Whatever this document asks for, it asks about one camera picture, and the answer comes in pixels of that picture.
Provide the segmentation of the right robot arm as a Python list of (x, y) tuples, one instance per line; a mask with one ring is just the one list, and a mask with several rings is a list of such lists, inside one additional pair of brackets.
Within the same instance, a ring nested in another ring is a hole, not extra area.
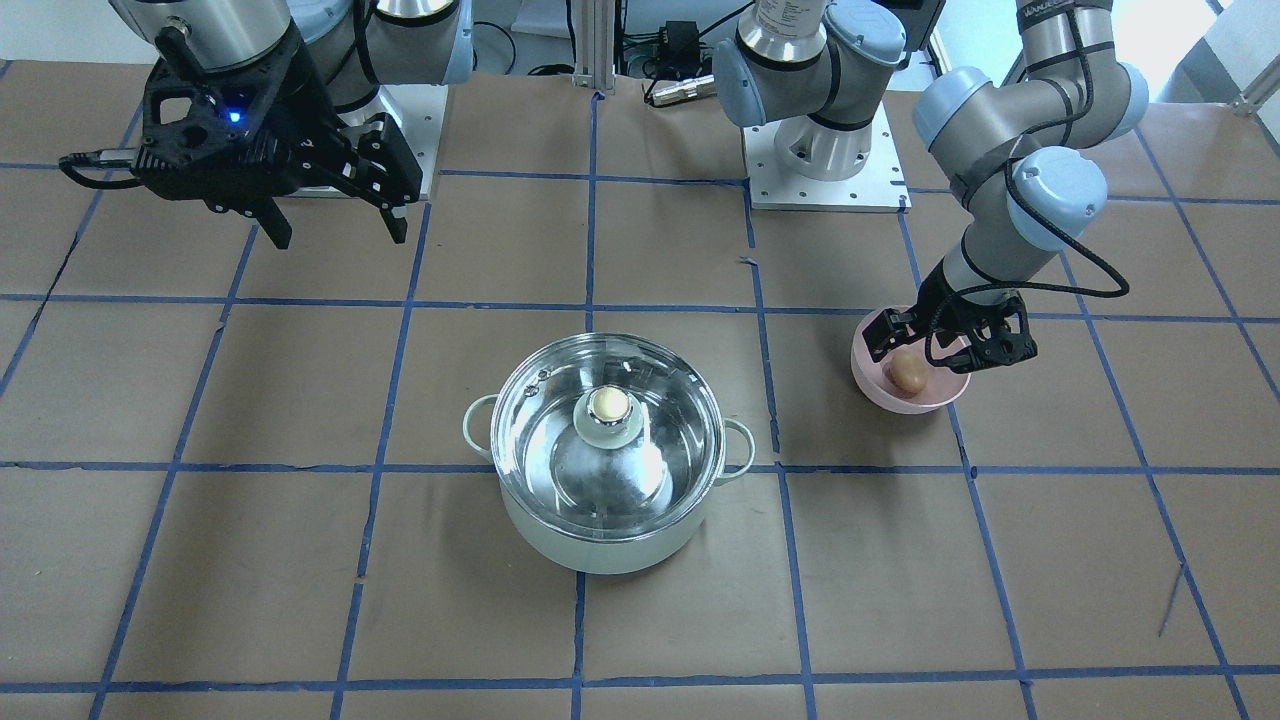
[(468, 1), (115, 1), (157, 51), (140, 146), (115, 165), (169, 201), (256, 222), (287, 249), (278, 200), (333, 190), (375, 208), (396, 243), (424, 169), (390, 86), (465, 82)]

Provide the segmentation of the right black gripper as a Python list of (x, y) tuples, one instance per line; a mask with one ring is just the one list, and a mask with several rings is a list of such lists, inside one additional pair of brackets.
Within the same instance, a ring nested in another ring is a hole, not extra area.
[(173, 26), (160, 29), (157, 47), (132, 161), (145, 187), (250, 211), (279, 250), (293, 228), (275, 199), (333, 187), (379, 208), (390, 240), (407, 242), (408, 205), (422, 183), (413, 151), (388, 115), (365, 126), (337, 115), (296, 27), (234, 69), (210, 69), (195, 55), (195, 35)]

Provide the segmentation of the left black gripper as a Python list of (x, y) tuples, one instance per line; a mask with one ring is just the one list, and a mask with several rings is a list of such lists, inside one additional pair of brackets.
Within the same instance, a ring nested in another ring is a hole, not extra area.
[(964, 258), (946, 258), (923, 281), (908, 310), (883, 310), (869, 316), (864, 345), (873, 363), (896, 347), (934, 341), (948, 347), (964, 338), (968, 346), (931, 365), (966, 375), (1036, 357), (1027, 306), (1018, 290), (1037, 273), (1020, 270), (1011, 279), (977, 270)]

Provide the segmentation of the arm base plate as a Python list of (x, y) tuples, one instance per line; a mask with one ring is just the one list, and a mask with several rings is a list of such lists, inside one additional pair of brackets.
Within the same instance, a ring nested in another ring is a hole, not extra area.
[(755, 209), (896, 213), (911, 206), (883, 105), (855, 131), (809, 117), (745, 128), (742, 154)]
[(365, 124), (378, 113), (394, 118), (422, 169), (420, 200), (430, 201), (449, 92), (449, 86), (439, 85), (380, 86), (369, 102), (340, 111), (339, 118), (347, 126)]

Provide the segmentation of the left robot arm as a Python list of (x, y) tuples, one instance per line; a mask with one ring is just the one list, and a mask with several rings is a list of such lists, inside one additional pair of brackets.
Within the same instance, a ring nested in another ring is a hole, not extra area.
[[(1084, 149), (1134, 129), (1149, 101), (1144, 76), (1116, 58), (1110, 1), (1020, 1), (1025, 74), (995, 85), (959, 67), (918, 99), (911, 119), (972, 222), (906, 310), (872, 315), (870, 360), (923, 343), (932, 366), (969, 374), (1032, 359), (1021, 290), (1079, 249), (1108, 187)], [(864, 149), (873, 114), (906, 51), (902, 22), (873, 1), (755, 1), (717, 45), (719, 104), (742, 128), (780, 123), (776, 151), (803, 176), (855, 174), (832, 143)]]

